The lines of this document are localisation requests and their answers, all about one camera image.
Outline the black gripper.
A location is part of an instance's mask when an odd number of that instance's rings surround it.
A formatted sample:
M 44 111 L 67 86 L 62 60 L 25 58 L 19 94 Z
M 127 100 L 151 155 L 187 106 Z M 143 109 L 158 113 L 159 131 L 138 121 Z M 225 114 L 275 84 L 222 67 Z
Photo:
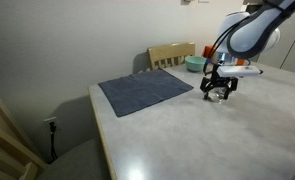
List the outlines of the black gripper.
M 235 77 L 221 77 L 217 70 L 219 65 L 214 64 L 210 72 L 206 72 L 202 79 L 200 89 L 204 93 L 204 99 L 209 100 L 209 91 L 216 87 L 226 87 L 224 100 L 227 100 L 230 93 L 237 90 L 238 79 Z

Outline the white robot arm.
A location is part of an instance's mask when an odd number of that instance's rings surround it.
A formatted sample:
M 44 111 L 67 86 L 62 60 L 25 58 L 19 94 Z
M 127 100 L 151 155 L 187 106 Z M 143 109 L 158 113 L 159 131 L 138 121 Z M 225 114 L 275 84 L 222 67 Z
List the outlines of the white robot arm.
M 211 100 L 210 93 L 214 92 L 219 99 L 227 100 L 237 90 L 239 77 L 262 74 L 256 66 L 237 66 L 236 61 L 248 60 L 276 45 L 280 39 L 278 27 L 294 12 L 295 0 L 263 0 L 254 13 L 226 15 L 205 63 L 212 64 L 212 70 L 203 69 L 200 89 L 204 99 Z

